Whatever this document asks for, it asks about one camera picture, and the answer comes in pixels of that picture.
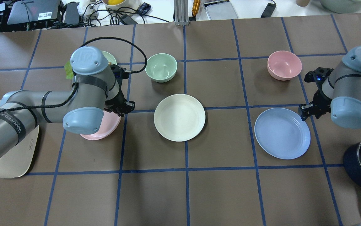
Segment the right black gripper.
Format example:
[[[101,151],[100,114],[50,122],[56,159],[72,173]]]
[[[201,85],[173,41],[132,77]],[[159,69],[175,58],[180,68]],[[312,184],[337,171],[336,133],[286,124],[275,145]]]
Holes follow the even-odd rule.
[[[327,81],[330,74],[333,72],[332,68],[318,67],[313,71],[307,72],[304,81],[306,83],[315,83],[317,91],[313,96],[312,102],[307,105],[298,106],[298,114],[302,121],[306,121],[312,113],[330,113],[331,112],[331,98],[329,98],[323,91],[323,83]]]

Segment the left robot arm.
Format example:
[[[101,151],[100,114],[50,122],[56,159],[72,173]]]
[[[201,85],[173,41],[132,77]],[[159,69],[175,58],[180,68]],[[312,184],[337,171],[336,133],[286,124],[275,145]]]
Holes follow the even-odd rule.
[[[134,110],[135,102],[121,91],[132,71],[109,65],[91,46],[78,48],[69,63],[74,73],[70,91],[19,90],[0,100],[0,158],[41,123],[61,123],[68,132],[89,135],[98,132],[105,111],[123,117]]]

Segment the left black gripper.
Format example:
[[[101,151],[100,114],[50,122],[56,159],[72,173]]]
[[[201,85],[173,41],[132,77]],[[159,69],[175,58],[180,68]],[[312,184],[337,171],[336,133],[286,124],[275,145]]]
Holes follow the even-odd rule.
[[[105,109],[111,110],[119,117],[124,117],[125,113],[130,113],[135,109],[135,101],[127,101],[122,90],[122,81],[129,78],[129,70],[118,65],[110,65],[114,74],[114,85],[108,90],[108,98],[105,101]]]

